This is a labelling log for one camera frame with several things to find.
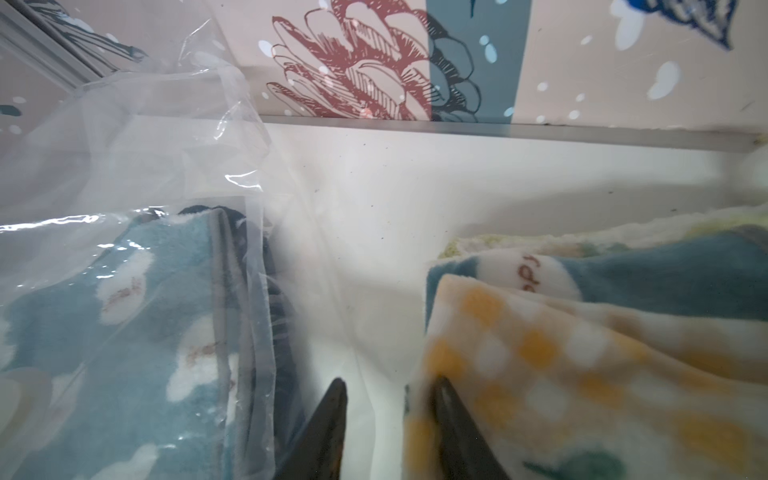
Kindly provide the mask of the white teal patterned blanket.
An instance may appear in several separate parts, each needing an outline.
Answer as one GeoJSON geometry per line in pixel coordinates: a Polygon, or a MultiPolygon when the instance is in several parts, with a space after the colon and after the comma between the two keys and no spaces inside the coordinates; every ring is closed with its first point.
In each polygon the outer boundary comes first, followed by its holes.
{"type": "Polygon", "coordinates": [[[767,226],[767,205],[732,207],[706,213],[682,214],[632,223],[601,231],[520,237],[484,234],[451,241],[440,260],[493,249],[521,249],[529,253],[587,258],[676,243],[743,225],[767,226]]]}

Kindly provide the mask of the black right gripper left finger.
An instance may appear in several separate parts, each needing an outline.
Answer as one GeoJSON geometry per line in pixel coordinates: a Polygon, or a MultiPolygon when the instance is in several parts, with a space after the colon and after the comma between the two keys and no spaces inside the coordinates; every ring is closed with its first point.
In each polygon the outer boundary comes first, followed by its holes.
{"type": "Polygon", "coordinates": [[[339,480],[346,432],[346,383],[335,378],[274,480],[339,480]]]}

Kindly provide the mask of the light blue bear blanket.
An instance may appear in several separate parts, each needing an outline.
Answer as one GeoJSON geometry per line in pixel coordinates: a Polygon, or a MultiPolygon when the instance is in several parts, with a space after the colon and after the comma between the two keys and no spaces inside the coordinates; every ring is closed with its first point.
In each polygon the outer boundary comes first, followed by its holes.
{"type": "Polygon", "coordinates": [[[137,218],[83,271],[4,308],[2,367],[52,380],[17,478],[229,479],[211,230],[181,212],[137,218]]]}

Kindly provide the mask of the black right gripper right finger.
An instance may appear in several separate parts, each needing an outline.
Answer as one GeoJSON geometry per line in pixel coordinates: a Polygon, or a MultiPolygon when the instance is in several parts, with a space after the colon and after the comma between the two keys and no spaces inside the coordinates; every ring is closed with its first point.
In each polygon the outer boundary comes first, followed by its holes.
{"type": "Polygon", "coordinates": [[[430,407],[438,428],[439,465],[444,479],[510,479],[448,378],[435,379],[430,407]]]}

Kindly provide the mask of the clear plastic vacuum bag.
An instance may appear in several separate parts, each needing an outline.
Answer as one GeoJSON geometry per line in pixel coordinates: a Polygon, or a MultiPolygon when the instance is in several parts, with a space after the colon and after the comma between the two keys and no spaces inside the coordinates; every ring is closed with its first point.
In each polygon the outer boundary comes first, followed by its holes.
{"type": "Polygon", "coordinates": [[[209,21],[159,68],[67,18],[73,94],[1,162],[1,475],[399,479],[307,194],[209,21]]]}

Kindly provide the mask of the navy blue star blanket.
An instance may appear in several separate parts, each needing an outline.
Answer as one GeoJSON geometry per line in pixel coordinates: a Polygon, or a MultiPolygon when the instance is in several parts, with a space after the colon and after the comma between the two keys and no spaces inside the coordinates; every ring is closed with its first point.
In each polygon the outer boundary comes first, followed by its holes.
{"type": "Polygon", "coordinates": [[[303,430],[306,413],[288,324],[290,305],[277,282],[270,224],[225,206],[193,205],[211,230],[214,353],[231,389],[224,457],[229,479],[270,479],[303,430]]]}

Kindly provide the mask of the beige checkered blanket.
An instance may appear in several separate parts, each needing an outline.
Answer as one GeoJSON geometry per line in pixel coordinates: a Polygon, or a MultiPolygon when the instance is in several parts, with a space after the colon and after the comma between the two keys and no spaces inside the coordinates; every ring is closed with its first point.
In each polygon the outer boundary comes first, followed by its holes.
{"type": "Polygon", "coordinates": [[[438,479],[448,378],[515,479],[763,479],[767,326],[446,275],[407,388],[406,479],[438,479]]]}

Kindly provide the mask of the teal cloud pattern blanket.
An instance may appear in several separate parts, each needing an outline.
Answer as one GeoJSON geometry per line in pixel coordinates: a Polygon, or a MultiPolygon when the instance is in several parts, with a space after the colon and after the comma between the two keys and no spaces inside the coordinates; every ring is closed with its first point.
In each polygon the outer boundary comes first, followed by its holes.
{"type": "Polygon", "coordinates": [[[427,314],[445,275],[653,313],[764,321],[767,231],[739,225],[649,249],[611,247],[586,258],[494,249],[443,261],[427,273],[427,314]]]}

